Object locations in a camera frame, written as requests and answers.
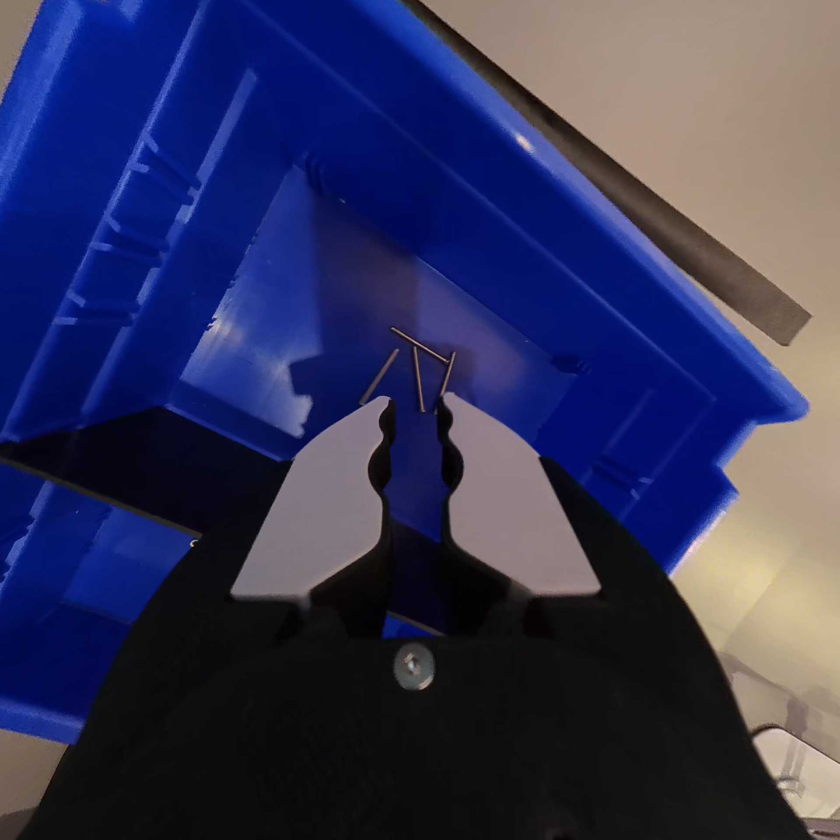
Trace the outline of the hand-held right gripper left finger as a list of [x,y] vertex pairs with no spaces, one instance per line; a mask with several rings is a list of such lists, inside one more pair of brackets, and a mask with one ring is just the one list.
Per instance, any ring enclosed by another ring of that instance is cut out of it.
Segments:
[[231,588],[237,602],[334,610],[349,635],[380,637],[393,579],[396,405],[378,396],[291,461]]

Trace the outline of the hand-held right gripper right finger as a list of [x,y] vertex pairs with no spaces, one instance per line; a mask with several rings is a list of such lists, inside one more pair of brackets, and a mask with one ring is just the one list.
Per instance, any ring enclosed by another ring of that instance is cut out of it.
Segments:
[[438,576],[455,635],[476,633],[498,604],[589,598],[602,585],[538,452],[495,417],[448,392]]

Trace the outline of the blue divided plastic bin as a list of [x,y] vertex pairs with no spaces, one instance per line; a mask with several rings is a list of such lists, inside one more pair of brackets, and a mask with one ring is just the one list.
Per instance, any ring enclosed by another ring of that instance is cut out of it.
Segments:
[[[376,394],[427,574],[449,389],[671,572],[804,397],[399,2],[43,2],[2,104],[2,443],[160,406],[290,460]],[[2,729],[73,743],[197,537],[2,463]]]

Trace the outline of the black bin divider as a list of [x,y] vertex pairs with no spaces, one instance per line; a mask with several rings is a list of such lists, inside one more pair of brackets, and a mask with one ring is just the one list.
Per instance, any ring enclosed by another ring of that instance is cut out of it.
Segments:
[[1,456],[6,466],[194,535],[277,493],[291,467],[160,406],[5,442]]

